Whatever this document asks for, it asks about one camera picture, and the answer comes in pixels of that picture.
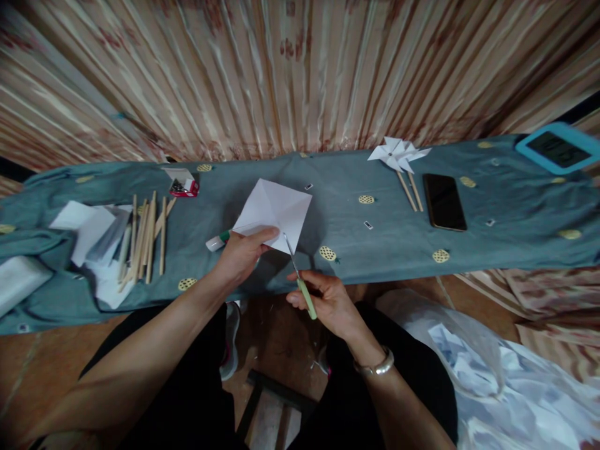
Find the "plastic bag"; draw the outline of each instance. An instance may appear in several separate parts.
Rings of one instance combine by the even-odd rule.
[[[600,439],[600,391],[553,362],[410,289],[388,292],[376,306],[446,367],[459,449],[579,449]]]

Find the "wooden stick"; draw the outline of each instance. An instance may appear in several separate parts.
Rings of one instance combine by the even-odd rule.
[[[162,198],[162,229],[161,229],[161,266],[159,274],[164,274],[164,251],[166,249],[166,233],[167,233],[167,197]]]
[[[152,265],[154,264],[154,221],[156,220],[156,191],[152,194],[152,203],[150,204],[150,218],[148,229],[148,259],[146,267],[146,284],[152,280]]]
[[[131,239],[131,225],[127,224],[123,237],[121,238],[121,251],[119,252],[119,282],[125,278],[125,259],[129,248],[129,240]]]
[[[133,264],[136,245],[136,226],[138,225],[138,195],[133,194],[133,219],[131,222],[131,245],[129,247],[129,263]]]
[[[402,174],[399,171],[396,171],[398,174],[398,178],[400,179],[400,183],[402,183],[402,187],[404,188],[404,192],[408,197],[408,201],[411,202],[412,210],[417,211],[417,207],[414,205],[413,197],[411,197],[411,193],[408,191],[408,187],[406,187],[406,183],[404,182],[404,178],[402,178]]]
[[[423,203],[421,203],[421,197],[419,197],[419,191],[417,190],[417,185],[414,183],[413,174],[408,172],[408,179],[411,181],[412,190],[414,192],[414,197],[417,199],[417,203],[419,205],[419,211],[423,212]]]
[[[171,213],[171,210],[173,209],[175,200],[177,200],[177,197],[173,198],[167,205],[167,217],[169,217],[169,214]],[[154,225],[154,238],[155,239],[158,238],[158,234],[161,232],[162,229],[163,229],[163,223],[161,222],[161,218],[159,217],[158,220],[156,221],[156,224]]]
[[[150,238],[150,235],[148,234],[148,230],[150,228],[150,213],[152,212],[151,202],[148,202],[148,206],[146,207],[146,209],[147,209],[146,225],[144,227],[144,236],[142,237],[143,238],[142,239],[142,248],[140,249],[142,258],[139,262],[139,271],[137,273],[138,279],[144,278],[144,273],[146,272],[146,266],[148,265],[148,239]]]
[[[148,228],[148,215],[150,213],[149,208],[150,205],[148,205],[148,200],[144,200],[144,214],[140,219],[140,228],[137,236],[137,265],[136,272],[134,273],[134,279],[142,278],[142,273],[144,270],[144,249],[148,249],[148,247],[145,246],[144,243],[146,242],[146,229]]]
[[[142,215],[139,218],[139,233],[137,234],[137,238],[136,238],[136,251],[133,254],[133,260],[131,261],[131,267],[129,268],[129,271],[127,272],[127,275],[125,275],[125,278],[121,281],[121,287],[119,288],[119,292],[123,291],[123,288],[125,287],[125,285],[130,281],[130,280],[137,280],[138,279],[138,267],[139,267],[139,260],[141,257],[141,241],[142,238],[144,236],[144,224],[146,223],[146,215],[147,215],[147,211],[148,210],[148,200],[144,200],[144,205],[142,206]]]

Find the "blue clock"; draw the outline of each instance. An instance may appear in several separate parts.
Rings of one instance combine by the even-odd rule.
[[[553,122],[518,142],[515,150],[557,175],[600,160],[600,141],[563,122]]]

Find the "scissor blade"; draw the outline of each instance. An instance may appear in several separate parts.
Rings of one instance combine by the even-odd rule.
[[[293,255],[294,252],[292,252],[292,246],[289,244],[288,235],[285,232],[283,233],[283,237],[286,238],[287,248],[289,249],[289,257],[292,260],[292,265],[294,266],[296,275],[298,276],[298,278],[300,278],[300,272],[298,271],[298,266],[296,265],[296,262],[294,261],[294,255]]]

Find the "glue stick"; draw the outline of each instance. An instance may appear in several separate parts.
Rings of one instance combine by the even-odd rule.
[[[221,247],[224,247],[229,240],[229,230],[223,231],[220,235],[206,241],[206,247],[211,252],[216,252]]]

